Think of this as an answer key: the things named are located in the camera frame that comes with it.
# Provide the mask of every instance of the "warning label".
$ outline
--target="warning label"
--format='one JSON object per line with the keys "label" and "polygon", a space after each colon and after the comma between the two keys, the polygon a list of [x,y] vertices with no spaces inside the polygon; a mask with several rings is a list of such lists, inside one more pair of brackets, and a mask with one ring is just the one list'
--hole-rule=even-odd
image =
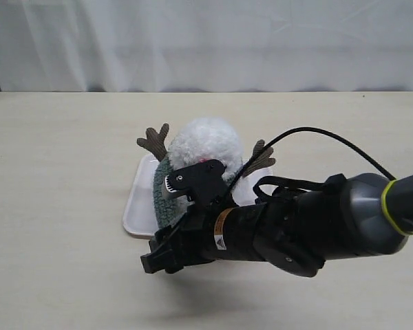
{"label": "warning label", "polygon": [[232,208],[227,208],[220,213],[214,225],[214,241],[218,250],[226,250],[225,240],[223,238],[223,225],[225,223],[226,216],[232,211]]}

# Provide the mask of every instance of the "black cable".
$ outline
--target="black cable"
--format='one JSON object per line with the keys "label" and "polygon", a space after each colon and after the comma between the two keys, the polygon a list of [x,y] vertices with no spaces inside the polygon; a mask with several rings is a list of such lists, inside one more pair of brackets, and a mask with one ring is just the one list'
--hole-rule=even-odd
{"label": "black cable", "polygon": [[276,138],[274,138],[273,140],[271,140],[267,145],[265,145],[263,147],[262,150],[259,151],[259,153],[257,153],[256,155],[252,156],[249,161],[247,161],[247,163],[245,163],[245,165],[243,165],[243,167],[240,169],[240,171],[237,173],[237,175],[234,177],[234,180],[231,182],[231,184],[228,187],[228,190],[225,193],[225,197],[230,195],[231,192],[233,191],[234,186],[237,184],[237,181],[239,181],[239,179],[243,176],[243,173],[249,168],[249,166],[252,165],[253,162],[255,162],[267,149],[269,149],[270,147],[272,147],[274,144],[276,144],[277,142],[279,142],[280,140],[284,139],[286,136],[292,135],[294,133],[299,133],[299,132],[313,132],[313,133],[318,133],[318,134],[322,134],[322,135],[326,135],[330,138],[333,138],[343,144],[345,144],[346,146],[350,147],[353,151],[356,151],[358,154],[360,154],[360,156],[362,156],[365,160],[367,160],[369,163],[371,163],[371,165],[373,165],[379,172],[381,172],[383,175],[385,175],[389,180],[395,180],[396,178],[391,175],[384,167],[382,167],[376,160],[374,160],[373,158],[371,158],[367,153],[365,153],[364,151],[362,151],[359,147],[355,146],[352,142],[346,140],[345,138],[329,132],[325,129],[318,129],[315,127],[297,127],[294,129],[290,129],[280,135],[278,135]]}

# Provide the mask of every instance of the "beige table surface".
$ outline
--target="beige table surface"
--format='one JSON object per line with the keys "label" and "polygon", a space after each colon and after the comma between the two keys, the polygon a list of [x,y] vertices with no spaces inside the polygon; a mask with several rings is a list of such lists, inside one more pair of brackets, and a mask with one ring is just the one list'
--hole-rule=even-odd
{"label": "beige table surface", "polygon": [[[413,329],[413,238],[397,255],[329,262],[316,278],[214,263],[147,275],[121,226],[148,126],[223,116],[258,138],[312,125],[413,173],[413,93],[0,93],[0,330]],[[374,169],[327,137],[275,148],[275,174]]]}

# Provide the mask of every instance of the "white curtain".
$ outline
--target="white curtain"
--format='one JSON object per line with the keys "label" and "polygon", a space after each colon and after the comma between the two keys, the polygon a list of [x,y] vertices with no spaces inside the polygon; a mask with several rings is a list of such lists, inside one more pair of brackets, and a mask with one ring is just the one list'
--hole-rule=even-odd
{"label": "white curtain", "polygon": [[413,0],[0,0],[2,91],[413,91]]}

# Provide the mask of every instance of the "white plastic tray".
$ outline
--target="white plastic tray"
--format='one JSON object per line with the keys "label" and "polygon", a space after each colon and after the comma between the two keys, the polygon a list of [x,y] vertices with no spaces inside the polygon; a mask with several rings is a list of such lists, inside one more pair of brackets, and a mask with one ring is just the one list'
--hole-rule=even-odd
{"label": "white plastic tray", "polygon": [[[153,176],[158,164],[158,160],[152,154],[148,154],[141,159],[125,207],[124,229],[138,238],[152,237],[158,230],[158,222],[153,208]],[[254,204],[257,196],[253,192],[253,186],[261,177],[272,174],[272,168],[263,168],[242,179],[233,193],[235,202],[241,206]],[[272,193],[273,187],[264,187],[263,191]]]}

